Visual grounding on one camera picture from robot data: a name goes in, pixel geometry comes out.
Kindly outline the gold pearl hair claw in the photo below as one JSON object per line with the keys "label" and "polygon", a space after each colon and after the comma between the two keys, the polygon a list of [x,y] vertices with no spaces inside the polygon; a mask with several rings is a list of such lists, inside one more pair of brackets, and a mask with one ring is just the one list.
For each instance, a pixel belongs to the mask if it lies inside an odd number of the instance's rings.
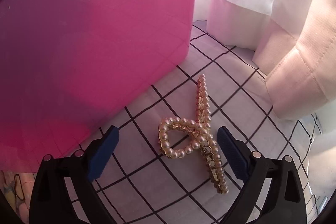
{"label": "gold pearl hair claw", "polygon": [[[158,125],[158,143],[160,151],[169,159],[183,159],[199,151],[206,163],[210,180],[219,194],[227,194],[228,186],[224,174],[219,145],[211,133],[210,98],[207,92],[205,75],[197,80],[195,119],[179,117],[163,118]],[[174,149],[169,142],[169,132],[180,131],[190,137],[184,148]]]}

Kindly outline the cream thick curtain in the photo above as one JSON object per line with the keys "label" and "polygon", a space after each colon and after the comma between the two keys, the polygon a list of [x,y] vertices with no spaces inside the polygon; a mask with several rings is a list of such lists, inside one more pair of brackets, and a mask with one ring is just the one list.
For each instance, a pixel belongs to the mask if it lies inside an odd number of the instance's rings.
{"label": "cream thick curtain", "polygon": [[254,62],[274,113],[295,120],[335,100],[335,0],[274,0]]}

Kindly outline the pink storage box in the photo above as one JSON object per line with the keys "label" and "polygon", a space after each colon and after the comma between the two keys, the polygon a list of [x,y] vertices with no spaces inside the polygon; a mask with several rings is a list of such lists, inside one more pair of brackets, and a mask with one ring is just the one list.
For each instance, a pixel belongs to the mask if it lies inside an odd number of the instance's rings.
{"label": "pink storage box", "polygon": [[35,172],[180,64],[194,0],[1,0],[1,169]]}

